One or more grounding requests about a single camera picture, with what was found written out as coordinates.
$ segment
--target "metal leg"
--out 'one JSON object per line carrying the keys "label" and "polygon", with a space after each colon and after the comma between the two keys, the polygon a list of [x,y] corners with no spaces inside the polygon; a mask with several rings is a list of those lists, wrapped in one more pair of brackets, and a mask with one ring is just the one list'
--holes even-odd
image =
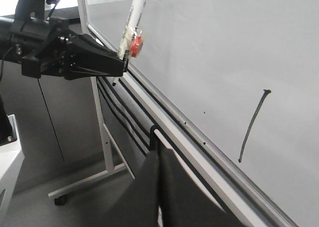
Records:
{"label": "metal leg", "polygon": [[114,171],[111,173],[109,173],[107,171],[102,171],[102,172],[97,173],[95,175],[92,175],[88,178],[82,179],[82,180],[77,181],[75,183],[72,183],[68,186],[62,187],[59,190],[56,190],[56,191],[49,193],[49,198],[51,200],[54,200],[56,198],[59,198],[60,196],[66,195],[66,194],[71,193],[73,191],[76,191],[78,189],[85,188],[89,185],[92,185],[92,184],[97,183],[101,180],[104,180],[105,178],[110,177],[113,174],[118,173],[120,171],[123,171],[125,169],[126,169],[125,164],[123,164],[123,163],[119,164],[115,167]]}
{"label": "metal leg", "polygon": [[106,170],[49,193],[49,198],[52,200],[59,200],[60,197],[70,192],[73,192],[73,191],[82,189],[84,187],[87,187],[91,184],[97,183],[101,180],[104,180],[105,178],[110,177],[111,175],[115,173],[118,173],[126,169],[125,164],[119,164],[117,166],[114,166],[112,148],[111,148],[111,142],[110,142],[110,136],[109,136],[110,133],[108,133],[106,131],[107,128],[105,128],[106,126],[104,124],[104,118],[102,115],[102,109],[101,109],[100,97],[99,97],[99,93],[97,89],[96,78],[92,77],[91,82],[92,82],[92,89],[93,89],[95,107],[97,112],[97,118],[99,122],[100,133],[101,133],[101,141],[102,141]]}

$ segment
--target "black fabric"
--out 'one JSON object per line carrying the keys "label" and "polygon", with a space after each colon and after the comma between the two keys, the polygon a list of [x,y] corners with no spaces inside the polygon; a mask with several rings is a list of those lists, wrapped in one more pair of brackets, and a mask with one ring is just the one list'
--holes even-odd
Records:
{"label": "black fabric", "polygon": [[160,154],[159,198],[164,227],[243,227],[199,189],[166,148]]}
{"label": "black fabric", "polygon": [[103,216],[108,227],[243,227],[193,182],[172,150],[151,151],[120,199]]}
{"label": "black fabric", "polygon": [[103,216],[108,227],[158,227],[159,157],[151,151],[135,180]]}

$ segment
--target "caster wheel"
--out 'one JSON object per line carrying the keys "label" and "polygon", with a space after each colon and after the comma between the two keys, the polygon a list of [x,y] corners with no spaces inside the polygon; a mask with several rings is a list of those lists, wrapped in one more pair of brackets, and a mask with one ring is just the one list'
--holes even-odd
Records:
{"label": "caster wheel", "polygon": [[68,200],[68,196],[63,195],[63,196],[60,196],[59,198],[54,199],[54,204],[56,206],[63,206],[66,204],[67,200]]}

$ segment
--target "black marker line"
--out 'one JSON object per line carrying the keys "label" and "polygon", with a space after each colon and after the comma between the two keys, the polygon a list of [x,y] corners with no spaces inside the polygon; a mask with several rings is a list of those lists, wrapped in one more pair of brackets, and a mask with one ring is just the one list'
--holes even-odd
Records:
{"label": "black marker line", "polygon": [[249,124],[248,130],[246,132],[246,136],[245,136],[243,145],[241,146],[240,156],[239,156],[239,159],[238,159],[239,163],[241,163],[241,161],[243,159],[244,149],[245,149],[245,145],[246,145],[250,130],[251,130],[251,128],[252,128],[252,126],[253,126],[253,124],[255,122],[255,119],[256,119],[256,117],[258,115],[258,112],[259,112],[261,106],[264,103],[264,100],[266,99],[267,95],[270,94],[270,93],[271,93],[271,90],[264,90],[264,94],[263,94],[262,98],[260,99],[260,102],[259,102],[259,104],[257,106],[257,109],[256,109],[254,115],[253,115],[253,118],[250,121],[250,124]]}

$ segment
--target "whiteboard frame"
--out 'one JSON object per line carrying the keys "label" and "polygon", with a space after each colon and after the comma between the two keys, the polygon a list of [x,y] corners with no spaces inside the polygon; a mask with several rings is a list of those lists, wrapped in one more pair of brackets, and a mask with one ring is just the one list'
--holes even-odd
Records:
{"label": "whiteboard frame", "polygon": [[[78,5],[83,32],[92,34],[108,48],[117,51],[117,48],[89,22],[85,0],[78,0]],[[298,227],[134,65],[129,64],[129,73],[124,74],[121,80],[240,221],[248,226],[256,227]],[[205,157],[208,157],[210,161],[206,163]]]}

